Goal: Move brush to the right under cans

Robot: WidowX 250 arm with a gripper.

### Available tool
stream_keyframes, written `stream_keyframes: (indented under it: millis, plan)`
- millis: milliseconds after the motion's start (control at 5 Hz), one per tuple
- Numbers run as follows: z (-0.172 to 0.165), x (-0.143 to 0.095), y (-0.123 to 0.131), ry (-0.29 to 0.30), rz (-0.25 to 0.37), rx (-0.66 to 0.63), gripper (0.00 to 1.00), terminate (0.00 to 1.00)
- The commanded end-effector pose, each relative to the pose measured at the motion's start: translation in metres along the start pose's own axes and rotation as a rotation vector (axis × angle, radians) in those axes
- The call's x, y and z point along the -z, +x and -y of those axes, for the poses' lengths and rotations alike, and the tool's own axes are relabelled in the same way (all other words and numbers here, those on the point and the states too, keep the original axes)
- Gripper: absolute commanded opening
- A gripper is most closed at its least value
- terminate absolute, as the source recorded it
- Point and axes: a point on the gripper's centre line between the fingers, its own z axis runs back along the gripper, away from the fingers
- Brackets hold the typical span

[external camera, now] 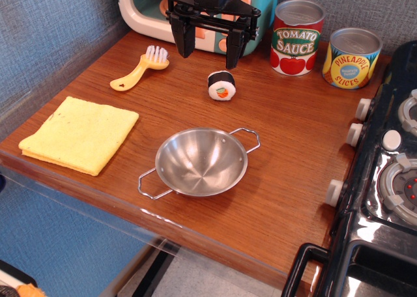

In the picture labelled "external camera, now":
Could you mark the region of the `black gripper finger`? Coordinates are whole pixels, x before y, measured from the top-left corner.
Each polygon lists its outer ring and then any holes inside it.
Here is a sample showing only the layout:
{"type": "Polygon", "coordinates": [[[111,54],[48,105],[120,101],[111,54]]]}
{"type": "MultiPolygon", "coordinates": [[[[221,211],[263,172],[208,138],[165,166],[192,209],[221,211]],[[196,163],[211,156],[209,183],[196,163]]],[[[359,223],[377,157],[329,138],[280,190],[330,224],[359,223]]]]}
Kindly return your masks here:
{"type": "Polygon", "coordinates": [[[187,58],[195,49],[195,27],[188,18],[171,16],[171,30],[179,54],[187,58]]]}
{"type": "Polygon", "coordinates": [[[244,31],[233,29],[227,38],[226,68],[231,70],[237,66],[244,45],[244,31]]]}

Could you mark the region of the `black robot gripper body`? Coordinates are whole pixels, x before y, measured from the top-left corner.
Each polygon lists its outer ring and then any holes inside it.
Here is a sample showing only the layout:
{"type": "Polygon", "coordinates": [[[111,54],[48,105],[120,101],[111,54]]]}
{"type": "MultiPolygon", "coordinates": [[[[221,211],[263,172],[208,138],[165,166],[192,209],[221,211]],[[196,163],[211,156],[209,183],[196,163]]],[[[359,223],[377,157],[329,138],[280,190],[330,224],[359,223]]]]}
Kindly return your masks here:
{"type": "Polygon", "coordinates": [[[214,31],[228,33],[236,29],[236,23],[226,23],[218,15],[236,16],[243,21],[243,30],[248,33],[248,40],[256,40],[259,35],[257,19],[261,11],[242,0],[167,0],[166,11],[172,33],[178,40],[196,27],[211,28],[214,31]]]}

